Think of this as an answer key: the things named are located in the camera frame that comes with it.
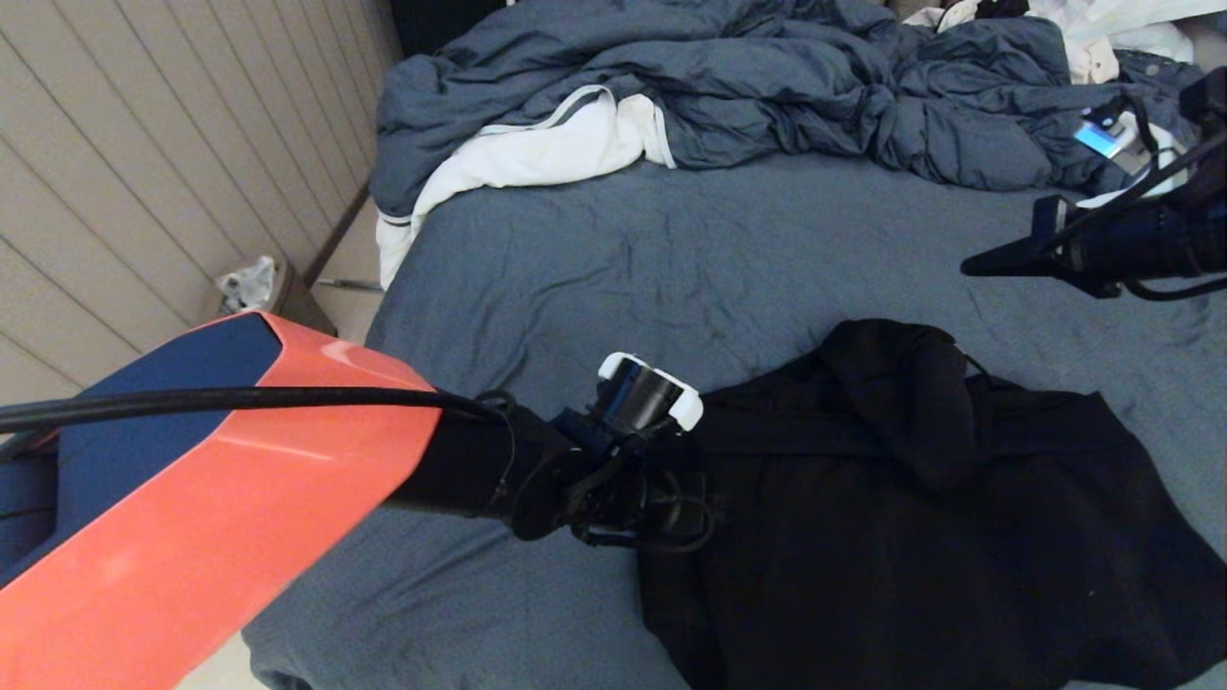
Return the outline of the blue bed sheet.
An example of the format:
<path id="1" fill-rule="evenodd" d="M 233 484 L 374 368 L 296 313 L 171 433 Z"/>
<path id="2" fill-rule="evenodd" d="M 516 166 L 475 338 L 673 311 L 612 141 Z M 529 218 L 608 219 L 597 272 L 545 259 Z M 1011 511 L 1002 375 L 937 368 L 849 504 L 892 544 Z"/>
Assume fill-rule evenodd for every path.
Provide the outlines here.
<path id="1" fill-rule="evenodd" d="M 1226 552 L 1227 293 L 1094 300 L 1052 279 L 960 273 L 1025 237 L 1045 195 L 820 153 L 483 188 L 429 212 L 364 345 L 440 389 L 503 389 L 548 415 L 591 401 L 614 351 L 715 390 L 842 320 L 937 327 L 1005 381 L 1103 394 Z M 640 625 L 629 552 L 396 508 L 242 638 L 267 690 L 688 690 Z"/>

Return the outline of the blue denim shirt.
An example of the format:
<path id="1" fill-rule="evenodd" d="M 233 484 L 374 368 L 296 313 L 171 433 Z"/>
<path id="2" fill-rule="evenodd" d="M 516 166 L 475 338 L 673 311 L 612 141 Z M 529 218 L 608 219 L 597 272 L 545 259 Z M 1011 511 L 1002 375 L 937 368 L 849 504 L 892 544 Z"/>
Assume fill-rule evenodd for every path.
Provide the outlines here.
<path id="1" fill-rule="evenodd" d="M 1185 87 L 1204 79 L 1204 70 L 1188 61 L 1148 52 L 1114 52 L 1119 65 L 1117 83 L 1147 101 L 1174 101 Z"/>

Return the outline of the white blanket with grey stripe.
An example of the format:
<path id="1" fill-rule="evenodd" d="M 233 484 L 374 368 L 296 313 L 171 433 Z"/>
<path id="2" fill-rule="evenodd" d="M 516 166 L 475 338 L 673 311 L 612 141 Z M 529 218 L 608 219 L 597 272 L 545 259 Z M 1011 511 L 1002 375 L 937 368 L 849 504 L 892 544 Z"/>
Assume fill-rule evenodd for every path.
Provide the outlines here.
<path id="1" fill-rule="evenodd" d="M 481 188 L 564 185 L 639 160 L 679 168 L 663 108 L 643 93 L 618 98 L 601 83 L 571 92 L 544 122 L 483 126 L 433 171 L 411 212 L 378 214 L 380 287 L 393 284 L 429 211 L 452 196 Z"/>

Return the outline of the small black garment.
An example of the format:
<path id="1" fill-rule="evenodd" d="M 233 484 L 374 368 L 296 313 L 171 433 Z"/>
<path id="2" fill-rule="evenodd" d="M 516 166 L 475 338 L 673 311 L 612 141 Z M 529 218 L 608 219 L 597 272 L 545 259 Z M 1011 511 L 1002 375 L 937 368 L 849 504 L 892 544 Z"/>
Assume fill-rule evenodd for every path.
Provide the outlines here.
<path id="1" fill-rule="evenodd" d="M 1014 18 L 1029 12 L 1029 0 L 944 0 L 941 18 L 952 22 L 969 18 Z"/>

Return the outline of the crumpled blue duvet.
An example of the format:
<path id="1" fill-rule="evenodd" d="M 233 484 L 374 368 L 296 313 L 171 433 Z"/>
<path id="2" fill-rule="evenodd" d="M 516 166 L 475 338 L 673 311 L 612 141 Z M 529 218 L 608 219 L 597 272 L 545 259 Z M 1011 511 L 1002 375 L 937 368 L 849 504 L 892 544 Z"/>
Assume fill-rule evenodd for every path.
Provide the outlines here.
<path id="1" fill-rule="evenodd" d="M 1182 142 L 1174 101 L 1072 83 L 1059 28 L 973 18 L 937 34 L 863 0 L 524 0 L 387 72 L 371 193 L 406 215 L 433 171 L 488 124 L 526 124 L 601 83 L 665 114 L 681 169 L 763 153 L 844 153 L 979 192 L 1109 192 L 1074 139 L 1121 97 Z"/>

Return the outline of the brown trash bin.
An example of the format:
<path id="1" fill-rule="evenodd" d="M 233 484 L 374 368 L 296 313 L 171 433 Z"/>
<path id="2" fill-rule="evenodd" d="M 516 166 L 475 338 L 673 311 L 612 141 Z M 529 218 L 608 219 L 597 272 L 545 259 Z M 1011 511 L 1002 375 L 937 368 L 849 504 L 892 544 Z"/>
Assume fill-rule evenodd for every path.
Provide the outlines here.
<path id="1" fill-rule="evenodd" d="M 310 293 L 310 289 L 307 287 L 302 276 L 297 273 L 297 270 L 294 270 L 294 266 L 290 265 L 290 263 L 285 262 L 282 258 L 272 258 L 276 259 L 279 265 L 276 293 L 275 297 L 272 297 L 272 304 L 267 306 L 267 309 L 252 311 L 267 311 L 267 313 L 272 313 L 298 324 L 298 327 L 307 327 L 310 328 L 312 331 L 321 331 L 328 335 L 337 336 L 337 328 L 333 323 L 333 319 L 324 313 L 321 306 Z M 240 262 L 233 266 L 238 266 L 240 264 L 245 264 L 245 262 Z M 229 270 L 232 270 L 232 266 L 229 266 L 226 273 Z M 220 298 L 218 304 L 215 306 L 213 309 L 210 307 L 207 314 L 210 317 L 213 314 L 218 317 L 228 317 L 220 314 L 218 306 Z"/>

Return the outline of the white plastic bin bag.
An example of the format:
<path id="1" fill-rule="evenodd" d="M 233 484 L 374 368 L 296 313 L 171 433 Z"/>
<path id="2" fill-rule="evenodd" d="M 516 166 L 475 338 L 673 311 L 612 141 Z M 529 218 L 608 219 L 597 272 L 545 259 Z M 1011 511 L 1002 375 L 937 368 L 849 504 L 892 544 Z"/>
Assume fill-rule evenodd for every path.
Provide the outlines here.
<path id="1" fill-rule="evenodd" d="M 240 311 L 267 309 L 276 293 L 279 265 L 272 255 L 259 255 L 213 279 L 220 292 L 222 316 Z"/>

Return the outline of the black zip hoodie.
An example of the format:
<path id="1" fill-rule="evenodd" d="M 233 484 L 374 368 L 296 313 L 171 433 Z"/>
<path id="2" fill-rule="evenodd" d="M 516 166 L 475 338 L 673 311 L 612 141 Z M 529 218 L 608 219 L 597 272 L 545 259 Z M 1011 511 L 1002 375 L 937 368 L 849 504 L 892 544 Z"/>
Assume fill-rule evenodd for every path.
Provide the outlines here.
<path id="1" fill-rule="evenodd" d="M 675 451 L 699 550 L 640 555 L 693 690 L 1174 690 L 1227 661 L 1227 564 L 1097 394 L 969 373 L 955 336 L 845 320 L 706 397 Z"/>

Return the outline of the white crumpled clothes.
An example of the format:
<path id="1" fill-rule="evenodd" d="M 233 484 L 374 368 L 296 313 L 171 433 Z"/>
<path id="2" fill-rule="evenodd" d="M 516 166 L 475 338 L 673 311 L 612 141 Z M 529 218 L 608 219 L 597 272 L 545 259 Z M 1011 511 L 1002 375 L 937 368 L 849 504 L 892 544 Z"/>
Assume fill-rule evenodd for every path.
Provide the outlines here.
<path id="1" fill-rule="evenodd" d="M 887 5 L 903 25 L 937 34 L 972 21 L 941 18 L 942 2 L 890 0 Z M 1227 0 L 1029 0 L 1025 16 L 1047 18 L 1060 31 L 1072 83 L 1104 83 L 1119 75 L 1114 52 L 1148 52 L 1193 64 L 1196 41 L 1183 26 L 1218 12 L 1227 12 Z"/>

